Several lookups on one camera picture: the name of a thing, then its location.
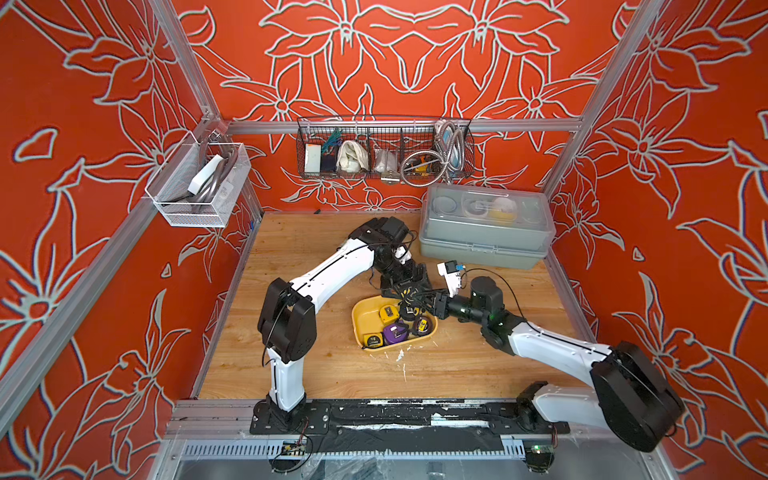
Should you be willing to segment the small black yellow tape measure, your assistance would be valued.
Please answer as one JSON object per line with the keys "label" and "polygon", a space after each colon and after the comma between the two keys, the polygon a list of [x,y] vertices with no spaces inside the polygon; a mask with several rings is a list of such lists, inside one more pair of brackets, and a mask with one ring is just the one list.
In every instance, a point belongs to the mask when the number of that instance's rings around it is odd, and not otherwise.
{"label": "small black yellow tape measure", "polygon": [[411,332],[416,337],[425,337],[431,335],[435,329],[434,321],[427,316],[421,316],[413,322]]}

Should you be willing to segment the yellow plastic storage tray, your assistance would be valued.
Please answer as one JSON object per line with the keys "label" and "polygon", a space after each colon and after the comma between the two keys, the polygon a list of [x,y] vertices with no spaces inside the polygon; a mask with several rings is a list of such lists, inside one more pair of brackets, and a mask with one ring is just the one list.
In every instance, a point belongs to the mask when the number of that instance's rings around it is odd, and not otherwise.
{"label": "yellow plastic storage tray", "polygon": [[[362,348],[362,339],[363,335],[367,333],[378,333],[383,331],[384,325],[381,322],[381,319],[379,317],[379,309],[385,305],[395,304],[399,308],[400,301],[394,299],[394,298],[385,298],[382,296],[375,296],[370,297],[367,299],[363,299],[359,301],[352,310],[352,325],[353,325],[353,331],[355,335],[355,339],[357,341],[357,344]],[[413,325],[413,322],[405,322],[401,318],[396,322],[404,322],[410,327],[410,335],[407,341],[395,344],[395,345],[385,345],[382,348],[378,349],[364,349],[364,350],[388,350],[393,349],[395,347],[400,348],[404,347],[406,345],[411,345],[418,343],[420,341],[424,341],[427,339],[431,339],[435,333],[438,331],[438,320],[430,313],[426,315],[427,317],[430,317],[434,323],[435,323],[435,329],[432,332],[431,335],[425,336],[425,337],[416,337],[412,334],[411,328]]]}

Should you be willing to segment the purple tape measure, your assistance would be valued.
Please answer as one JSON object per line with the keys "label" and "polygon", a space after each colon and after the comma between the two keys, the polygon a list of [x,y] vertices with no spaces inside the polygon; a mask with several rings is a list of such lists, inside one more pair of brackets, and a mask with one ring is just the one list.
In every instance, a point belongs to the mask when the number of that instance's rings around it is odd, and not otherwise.
{"label": "purple tape measure", "polygon": [[410,327],[404,322],[394,322],[385,326],[382,331],[382,337],[387,346],[405,342],[409,335]]}

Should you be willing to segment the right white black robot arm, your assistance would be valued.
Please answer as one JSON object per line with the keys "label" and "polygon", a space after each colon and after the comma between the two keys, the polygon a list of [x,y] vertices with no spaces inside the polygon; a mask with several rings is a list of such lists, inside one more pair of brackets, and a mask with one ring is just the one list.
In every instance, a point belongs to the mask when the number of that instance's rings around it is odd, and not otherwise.
{"label": "right white black robot arm", "polygon": [[682,399],[637,345],[590,343],[546,330],[507,310],[501,289],[487,276],[472,280],[468,296],[441,289],[429,303],[439,319],[479,325],[491,347],[581,381],[579,388],[534,388],[530,403],[547,422],[609,430],[635,450],[651,452],[682,418]]}

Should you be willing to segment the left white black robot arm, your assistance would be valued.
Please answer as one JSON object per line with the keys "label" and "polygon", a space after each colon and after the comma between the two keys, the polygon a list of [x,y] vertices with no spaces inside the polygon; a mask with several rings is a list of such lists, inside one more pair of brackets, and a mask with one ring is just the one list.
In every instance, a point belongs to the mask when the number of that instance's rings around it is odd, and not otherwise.
{"label": "left white black robot arm", "polygon": [[425,265],[410,253],[415,234],[396,217],[366,221],[320,265],[290,281],[273,280],[261,308],[258,330],[263,363],[270,367],[267,405],[281,421],[293,421],[306,401],[304,357],[317,338],[316,316],[348,282],[369,270],[380,274],[380,290],[406,305],[423,308],[417,298],[432,289]]}

